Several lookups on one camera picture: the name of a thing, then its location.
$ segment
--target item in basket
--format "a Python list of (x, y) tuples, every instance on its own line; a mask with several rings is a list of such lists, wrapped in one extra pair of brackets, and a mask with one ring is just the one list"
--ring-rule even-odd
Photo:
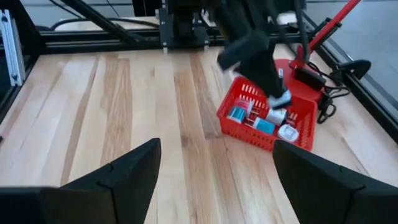
[(263, 119), (257, 117), (252, 122), (253, 122), (252, 128), (254, 128), (258, 131), (261, 131), (266, 134), (272, 134), (274, 132), (275, 125), (266, 120), (263, 120)]
[(278, 137), (287, 142), (295, 142), (299, 138), (299, 132), (290, 125), (284, 124), (278, 130)]
[(245, 109), (235, 106), (229, 112), (227, 118), (241, 124), (243, 122), (245, 115), (246, 115)]
[(253, 109), (254, 101), (245, 100), (242, 98), (238, 98), (234, 102), (234, 106), (238, 108), (242, 108), (246, 112), (246, 116), (248, 117)]
[(266, 121), (271, 122), (276, 126), (280, 126), (286, 122), (288, 117), (289, 114), (286, 109), (283, 108), (279, 110), (270, 109), (268, 111)]

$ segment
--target wooden floor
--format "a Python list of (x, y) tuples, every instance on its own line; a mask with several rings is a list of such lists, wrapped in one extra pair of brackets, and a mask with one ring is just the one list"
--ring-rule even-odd
[[(41, 56), (0, 125), (0, 185), (60, 186), (160, 137), (146, 223), (298, 223), (271, 154), (220, 132), (219, 50)], [(398, 186), (396, 144), (352, 95), (336, 105), (313, 153)]]

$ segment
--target red basket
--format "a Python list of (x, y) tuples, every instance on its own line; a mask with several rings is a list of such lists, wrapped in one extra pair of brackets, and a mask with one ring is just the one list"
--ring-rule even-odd
[[(260, 132), (245, 124), (239, 124), (226, 118), (231, 110), (235, 99), (244, 98), (254, 101), (253, 110), (259, 113), (259, 117), (265, 119), (268, 113), (267, 98), (259, 91), (252, 82), (244, 77), (235, 78), (228, 90), (223, 102), (217, 111), (220, 119), (221, 131), (224, 134), (245, 141), (249, 144), (258, 146), (271, 151), (274, 148), (274, 141), (278, 139), (278, 128), (272, 135)], [(289, 114), (297, 116), (294, 128), (298, 131), (298, 140), (294, 144), (302, 149), (311, 151), (315, 130), (315, 116), (317, 114), (317, 104), (314, 101), (304, 100), (297, 96), (292, 96), (292, 105), (287, 108)]]

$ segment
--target wooden table surface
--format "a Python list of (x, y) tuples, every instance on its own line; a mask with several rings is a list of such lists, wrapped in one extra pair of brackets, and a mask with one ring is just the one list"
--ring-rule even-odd
[[(0, 185), (61, 186), (160, 137), (146, 223), (298, 223), (271, 153), (221, 134), (220, 50), (41, 56), (0, 124)], [(312, 152), (398, 186), (395, 142), (353, 95), (335, 101)]]

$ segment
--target metal frame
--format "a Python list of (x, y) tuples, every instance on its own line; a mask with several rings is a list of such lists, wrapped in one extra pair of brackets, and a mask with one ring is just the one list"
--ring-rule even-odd
[[(8, 8), (16, 19), (16, 26), (20, 32), (23, 53), (30, 55), (29, 63), (26, 65), (26, 74), (28, 75), (35, 61), (42, 54), (71, 54), (83, 52), (106, 52), (119, 50), (145, 50), (145, 49), (162, 49), (160, 41), (160, 32), (158, 29), (141, 29), (126, 30), (120, 26), (116, 26), (109, 22), (105, 17), (95, 10), (87, 10), (85, 3), (77, 0), (62, 0), (74, 9), (91, 19), (95, 24), (99, 25), (105, 31), (84, 31), (84, 32), (37, 32), (33, 22), (27, 15), (22, 4), (17, 1), (2, 1), (0, 9)], [(315, 29), (317, 27), (306, 14), (304, 14), (307, 22)], [(145, 37), (145, 41), (136, 42), (130, 36), (139, 34)], [(224, 39), (218, 29), (208, 29), (209, 46), (222, 46)], [(300, 42), (298, 33), (292, 31), (288, 37), (292, 42)], [(270, 37), (276, 43), (281, 43), (278, 35)], [(328, 42), (321, 44), (315, 51), (321, 58), (331, 67), (341, 62), (329, 47)], [(398, 122), (393, 116), (380, 104), (380, 102), (361, 84), (356, 77), (344, 74), (344, 84), (351, 88), (353, 95), (363, 104), (370, 114), (378, 121), (387, 131), (395, 142), (398, 142)], [(6, 111), (14, 101), (20, 87), (15, 87), (10, 91), (9, 98), (6, 102), (0, 102), (0, 122), (4, 118)]]

